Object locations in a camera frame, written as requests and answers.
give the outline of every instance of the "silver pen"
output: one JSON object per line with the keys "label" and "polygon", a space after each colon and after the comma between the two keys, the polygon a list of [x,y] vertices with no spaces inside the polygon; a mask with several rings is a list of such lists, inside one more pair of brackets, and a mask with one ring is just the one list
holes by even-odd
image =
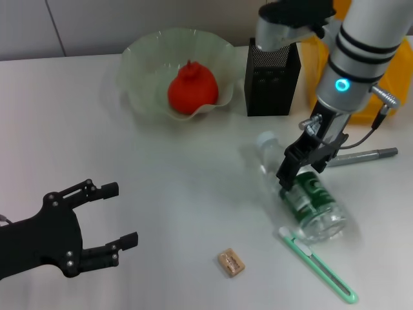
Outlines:
{"label": "silver pen", "polygon": [[397,155],[397,147],[391,149],[368,150],[366,152],[339,155],[327,163],[327,167],[350,165],[351,163],[361,163],[363,161],[378,160],[380,158],[393,157]]}

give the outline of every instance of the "glass bowl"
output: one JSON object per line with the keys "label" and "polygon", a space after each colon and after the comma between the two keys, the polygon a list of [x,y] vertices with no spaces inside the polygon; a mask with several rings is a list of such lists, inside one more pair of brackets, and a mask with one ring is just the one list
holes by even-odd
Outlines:
{"label": "glass bowl", "polygon": [[[215,105],[203,105],[191,115],[171,108],[167,96],[169,84],[189,59],[213,73],[219,90]],[[117,85],[136,110],[187,120],[227,105],[244,74],[235,48],[224,39],[210,32],[172,28],[141,37],[123,52]]]}

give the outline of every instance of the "green bottle label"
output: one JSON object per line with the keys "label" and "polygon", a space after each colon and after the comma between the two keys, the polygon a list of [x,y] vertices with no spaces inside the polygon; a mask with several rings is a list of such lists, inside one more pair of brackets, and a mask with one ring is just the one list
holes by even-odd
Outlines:
{"label": "green bottle label", "polygon": [[279,196],[301,224],[329,211],[330,203],[336,202],[314,172],[297,175],[291,190],[281,189]]}

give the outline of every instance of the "metal connector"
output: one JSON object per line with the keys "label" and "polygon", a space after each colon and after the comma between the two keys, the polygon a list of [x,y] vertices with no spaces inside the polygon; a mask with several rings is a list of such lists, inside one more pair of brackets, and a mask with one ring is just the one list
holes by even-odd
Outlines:
{"label": "metal connector", "polygon": [[308,118],[304,121],[300,121],[298,123],[298,128],[300,128],[300,130],[305,130],[308,126],[315,125],[316,123],[321,123],[322,120],[323,118],[321,114],[316,114],[312,116],[311,118]]}
{"label": "metal connector", "polygon": [[400,107],[400,100],[389,93],[387,90],[382,89],[377,84],[372,86],[371,92],[375,94],[387,107],[387,111],[384,112],[387,113],[389,109],[398,109]]}

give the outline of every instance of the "black grater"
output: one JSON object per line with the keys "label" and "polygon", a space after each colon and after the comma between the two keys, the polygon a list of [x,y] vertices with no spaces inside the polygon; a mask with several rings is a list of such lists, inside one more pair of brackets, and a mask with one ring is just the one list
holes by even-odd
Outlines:
{"label": "black grater", "polygon": [[251,38],[244,84],[248,116],[288,115],[300,69],[295,43],[262,52]]}

